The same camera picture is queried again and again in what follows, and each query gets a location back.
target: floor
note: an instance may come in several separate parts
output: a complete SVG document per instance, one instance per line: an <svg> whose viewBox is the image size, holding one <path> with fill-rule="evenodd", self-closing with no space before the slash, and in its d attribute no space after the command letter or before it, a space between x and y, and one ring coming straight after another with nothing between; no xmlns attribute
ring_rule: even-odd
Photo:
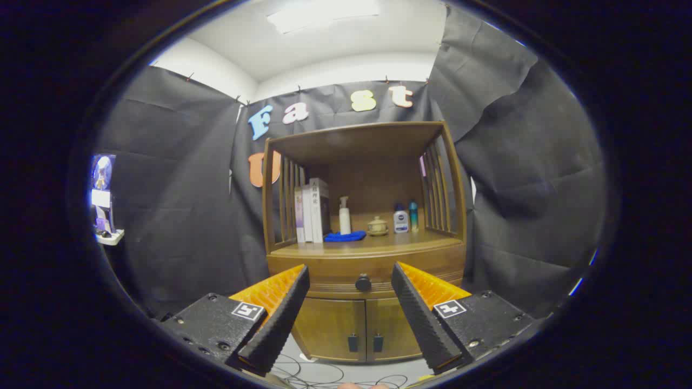
<svg viewBox="0 0 692 389"><path fill-rule="evenodd" d="M298 344L289 336L271 371L277 377L287 379L296 389L335 389L343 382L354 382L363 388L383 383L392 389L400 389L433 373L422 358L354 365L320 360L308 362L300 354Z"/></svg>

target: foam letter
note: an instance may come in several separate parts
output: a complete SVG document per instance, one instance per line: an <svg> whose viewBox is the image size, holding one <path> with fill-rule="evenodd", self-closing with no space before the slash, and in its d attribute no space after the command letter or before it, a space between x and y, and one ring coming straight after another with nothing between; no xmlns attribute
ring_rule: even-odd
<svg viewBox="0 0 692 389"><path fill-rule="evenodd" d="M264 153L254 153L248 158L250 163L250 183L257 188L261 188L264 183L262 176L262 160ZM281 154L274 152L271 164L271 183L275 183L279 179L281 173Z"/></svg>
<svg viewBox="0 0 692 389"><path fill-rule="evenodd" d="M406 96L413 96L413 92L407 91L405 86L390 87L390 90L392 91L392 101L394 104L404 108L413 106L413 101L406 100Z"/></svg>
<svg viewBox="0 0 692 389"><path fill-rule="evenodd" d="M269 124L271 120L269 112L271 112L272 109L274 109L274 107L267 105L265 108L260 109L259 112L252 115L250 120L248 120L248 123L253 126L253 141L256 141L260 136L265 135L266 132L269 131L267 124Z"/></svg>
<svg viewBox="0 0 692 389"><path fill-rule="evenodd" d="M372 96L374 96L372 92L368 91L367 89L353 92L351 95L351 101L353 102L353 104L351 104L351 108L358 112L369 111L375 108L377 101L375 101Z"/></svg>
<svg viewBox="0 0 692 389"><path fill-rule="evenodd" d="M284 111L286 116L284 116L284 124L289 125L296 120L304 120L307 118L307 104L304 102L297 102L293 105L289 105Z"/></svg>

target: white pump bottle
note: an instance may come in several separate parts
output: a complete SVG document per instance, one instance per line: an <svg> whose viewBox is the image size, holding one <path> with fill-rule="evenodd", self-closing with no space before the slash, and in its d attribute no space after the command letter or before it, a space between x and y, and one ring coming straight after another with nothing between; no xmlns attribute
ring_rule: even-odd
<svg viewBox="0 0 692 389"><path fill-rule="evenodd" d="M346 208L348 196L341 196L339 200L341 200L341 206L339 207L339 233L341 235L347 235L351 233L351 214L348 208Z"/></svg>

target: blue letter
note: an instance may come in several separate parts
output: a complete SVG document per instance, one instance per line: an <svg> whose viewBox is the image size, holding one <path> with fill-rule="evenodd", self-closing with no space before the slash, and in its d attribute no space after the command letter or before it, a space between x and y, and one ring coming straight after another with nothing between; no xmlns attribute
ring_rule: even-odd
<svg viewBox="0 0 692 389"><path fill-rule="evenodd" d="M271 112L272 109L274 109L274 107L267 105L265 108L260 109L259 112L252 115L250 120L248 120L248 123L253 126L253 141L256 141L260 136L265 135L266 132L269 131L267 124L269 124L271 120L269 112Z"/></svg>

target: jar lid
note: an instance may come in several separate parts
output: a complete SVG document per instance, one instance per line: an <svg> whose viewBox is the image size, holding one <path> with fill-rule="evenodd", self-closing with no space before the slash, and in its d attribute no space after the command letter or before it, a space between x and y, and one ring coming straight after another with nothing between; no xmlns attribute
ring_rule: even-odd
<svg viewBox="0 0 692 389"><path fill-rule="evenodd" d="M370 223L368 224L387 224L386 221L380 219L379 216L376 216Z"/></svg>

